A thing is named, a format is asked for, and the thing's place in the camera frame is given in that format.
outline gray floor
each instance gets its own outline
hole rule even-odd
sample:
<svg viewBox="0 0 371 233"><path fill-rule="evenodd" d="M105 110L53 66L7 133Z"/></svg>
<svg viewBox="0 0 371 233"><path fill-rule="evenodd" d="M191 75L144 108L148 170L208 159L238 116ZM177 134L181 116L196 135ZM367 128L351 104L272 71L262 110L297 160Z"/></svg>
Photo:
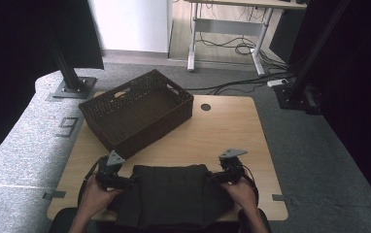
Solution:
<svg viewBox="0 0 371 233"><path fill-rule="evenodd" d="M245 66L224 70L199 64L195 73L187 72L184 63L158 60L105 66L105 71L77 70L80 76L98 78L91 95L151 69L184 88L257 78ZM78 109L84 100L51 98L61 79L56 72L36 82L37 93L0 147L0 232L47 232L51 225L46 216L50 194L84 120ZM322 116L280 109L267 86L223 95L247 95L255 101L288 209L287 220L271 221L273 232L371 232L371 187Z"/></svg>

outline brown woven basket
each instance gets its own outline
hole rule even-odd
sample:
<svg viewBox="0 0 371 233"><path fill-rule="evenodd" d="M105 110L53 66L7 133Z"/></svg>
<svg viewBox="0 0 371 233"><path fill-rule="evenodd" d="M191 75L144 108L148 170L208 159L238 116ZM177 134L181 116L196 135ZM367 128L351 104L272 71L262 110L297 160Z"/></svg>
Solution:
<svg viewBox="0 0 371 233"><path fill-rule="evenodd" d="M192 116L194 96L152 70L80 104L107 150L127 159Z"/></svg>

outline wooden table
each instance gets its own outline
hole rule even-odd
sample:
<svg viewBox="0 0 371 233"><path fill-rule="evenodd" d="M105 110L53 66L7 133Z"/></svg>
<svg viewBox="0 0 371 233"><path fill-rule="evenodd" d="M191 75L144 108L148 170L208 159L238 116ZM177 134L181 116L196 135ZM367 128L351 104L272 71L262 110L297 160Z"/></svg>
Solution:
<svg viewBox="0 0 371 233"><path fill-rule="evenodd" d="M203 104L210 105L211 110L203 111ZM219 156L227 149L248 152L239 158L253 172L259 190L259 208L269 220L285 220L285 202L272 198L273 194L281 195L282 192L254 101L250 97L195 95L192 118L127 159L118 174L129 177L136 164L206 164L210 171L221 171ZM84 122L57 187L57 191L66 192L65 196L52 199L48 210L50 219L64 208L77 206L85 174L97 158L105 154L108 151ZM116 216L116 213L103 211L94 219L115 220ZM236 209L219 220L237 220Z"/></svg>
<svg viewBox="0 0 371 233"><path fill-rule="evenodd" d="M259 60L258 54L261 45L264 41L265 33L270 23L271 15L274 9L290 9L290 10L306 10L307 5L297 4L295 0L290 2L280 0L186 0L192 3L194 9L194 16L191 22L191 43L188 49L188 64L187 70L194 71L194 56L195 56L195 33L196 32L210 32L232 35L248 35L258 37L254 49L251 49L254 65L257 73L260 76L265 75L264 69ZM198 4L218 4L228 6L243 6L243 7L258 7L266 8L265 18L263 22L243 22L243 21L229 21L220 19L206 19L198 17Z"/></svg>

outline controller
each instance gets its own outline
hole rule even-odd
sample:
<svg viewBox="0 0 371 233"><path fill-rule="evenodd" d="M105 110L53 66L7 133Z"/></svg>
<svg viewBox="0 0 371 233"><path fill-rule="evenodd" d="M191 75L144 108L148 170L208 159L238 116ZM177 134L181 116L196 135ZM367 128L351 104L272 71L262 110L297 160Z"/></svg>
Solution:
<svg viewBox="0 0 371 233"><path fill-rule="evenodd" d="M118 175L118 171L124 162L125 159L120 157L114 150L109 155L99 159L98 172L95 179L99 182L101 188L104 190L108 188L131 190L133 188L135 180Z"/></svg>

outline black curtain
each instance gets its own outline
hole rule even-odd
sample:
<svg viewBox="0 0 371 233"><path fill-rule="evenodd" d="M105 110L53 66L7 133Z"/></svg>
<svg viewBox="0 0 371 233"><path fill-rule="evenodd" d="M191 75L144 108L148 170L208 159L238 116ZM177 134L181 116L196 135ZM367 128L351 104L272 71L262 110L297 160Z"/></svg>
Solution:
<svg viewBox="0 0 371 233"><path fill-rule="evenodd" d="M349 2L305 77L321 91L322 114L371 184L371 1Z"/></svg>
<svg viewBox="0 0 371 233"><path fill-rule="evenodd" d="M58 70L52 31L66 62L104 69L86 0L0 0L0 144L35 93L35 81Z"/></svg>

